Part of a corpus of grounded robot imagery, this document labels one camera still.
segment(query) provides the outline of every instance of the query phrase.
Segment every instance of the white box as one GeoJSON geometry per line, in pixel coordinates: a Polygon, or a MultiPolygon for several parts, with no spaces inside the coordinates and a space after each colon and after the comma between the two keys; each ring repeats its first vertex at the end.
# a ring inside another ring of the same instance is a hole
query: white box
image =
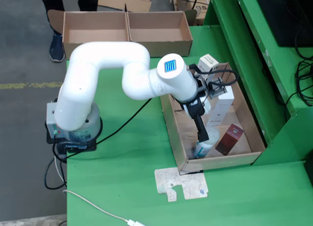
{"type": "Polygon", "coordinates": [[[219,95],[217,98],[214,98],[211,106],[214,108],[209,113],[209,120],[207,126],[218,126],[222,123],[225,115],[229,111],[231,104],[234,101],[234,94],[231,86],[226,86],[227,92],[219,95]]]}
{"type": "MultiPolygon", "coordinates": [[[[200,58],[199,63],[198,63],[198,68],[202,72],[210,72],[212,70],[216,70],[218,64],[219,62],[215,60],[210,54],[206,54],[200,58]]],[[[208,83],[212,80],[212,78],[214,77],[214,74],[210,74],[210,75],[203,74],[202,77],[206,79],[208,83]]]]}

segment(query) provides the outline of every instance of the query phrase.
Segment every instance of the person's leg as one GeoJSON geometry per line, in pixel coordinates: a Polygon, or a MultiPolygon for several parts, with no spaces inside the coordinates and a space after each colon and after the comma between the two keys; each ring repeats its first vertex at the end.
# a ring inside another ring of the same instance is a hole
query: person's leg
{"type": "MultiPolygon", "coordinates": [[[[54,9],[54,10],[64,11],[62,0],[43,0],[43,2],[45,5],[45,10],[47,12],[48,21],[49,21],[49,17],[48,17],[49,10],[54,9]]],[[[62,34],[57,32],[54,29],[53,31],[54,31],[54,35],[53,35],[53,39],[52,39],[50,49],[49,49],[50,59],[54,62],[61,62],[63,61],[64,56],[65,56],[63,46],[62,46],[62,34]]]]}
{"type": "Polygon", "coordinates": [[[64,11],[64,6],[63,6],[63,1],[62,0],[43,0],[43,3],[45,5],[45,11],[46,13],[48,13],[48,11],[50,9],[54,9],[54,10],[59,10],[59,11],[64,11]]]}
{"type": "Polygon", "coordinates": [[[97,11],[98,0],[78,0],[81,11],[97,11]]]}

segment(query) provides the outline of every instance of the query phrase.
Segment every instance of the black monitor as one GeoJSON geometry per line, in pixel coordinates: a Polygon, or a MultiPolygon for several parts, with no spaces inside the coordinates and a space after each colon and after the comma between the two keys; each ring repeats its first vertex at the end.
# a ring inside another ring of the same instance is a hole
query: black monitor
{"type": "Polygon", "coordinates": [[[313,46],[313,0],[258,0],[279,46],[313,46]]]}

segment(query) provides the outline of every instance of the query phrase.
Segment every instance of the yellow floor line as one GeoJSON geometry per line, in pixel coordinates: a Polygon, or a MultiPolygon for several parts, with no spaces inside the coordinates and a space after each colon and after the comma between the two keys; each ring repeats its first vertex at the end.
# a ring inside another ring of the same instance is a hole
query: yellow floor line
{"type": "Polygon", "coordinates": [[[52,83],[7,83],[0,84],[0,90],[23,89],[23,88],[59,88],[63,82],[52,83]]]}

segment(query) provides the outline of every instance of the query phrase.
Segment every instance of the plastic bottle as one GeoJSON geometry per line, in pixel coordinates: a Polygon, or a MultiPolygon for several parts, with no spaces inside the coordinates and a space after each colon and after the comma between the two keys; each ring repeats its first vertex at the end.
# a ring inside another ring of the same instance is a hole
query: plastic bottle
{"type": "Polygon", "coordinates": [[[206,132],[209,139],[203,142],[197,141],[197,145],[193,151],[195,158],[203,158],[207,155],[209,150],[216,144],[220,139],[220,132],[214,127],[206,126],[206,132]]]}

